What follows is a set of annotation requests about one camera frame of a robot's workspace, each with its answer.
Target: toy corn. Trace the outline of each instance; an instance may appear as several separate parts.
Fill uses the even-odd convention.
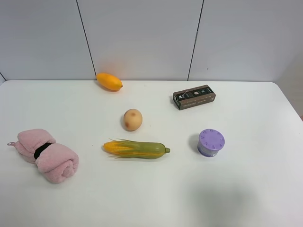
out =
[[[108,153],[118,157],[139,157],[155,159],[170,153],[170,149],[161,143],[136,142],[130,140],[113,140],[103,145]]]

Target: can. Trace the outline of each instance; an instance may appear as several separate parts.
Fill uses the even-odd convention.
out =
[[[217,130],[205,129],[199,135],[198,151],[206,157],[215,156],[224,145],[224,136]]]

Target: pink towel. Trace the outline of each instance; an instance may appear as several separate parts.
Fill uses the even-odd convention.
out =
[[[38,170],[52,183],[60,183],[73,176],[79,164],[78,155],[68,147],[56,143],[45,130],[33,129],[18,134],[14,146],[21,156],[30,163],[36,163]]]

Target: purple container lid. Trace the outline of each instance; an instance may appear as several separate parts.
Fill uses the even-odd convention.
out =
[[[199,135],[199,142],[203,147],[213,151],[221,150],[225,145],[223,135],[214,129],[205,129]]]

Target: brown box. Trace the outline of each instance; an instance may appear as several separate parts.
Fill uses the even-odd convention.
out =
[[[196,105],[213,102],[216,94],[208,85],[174,92],[173,100],[179,110],[184,110]]]

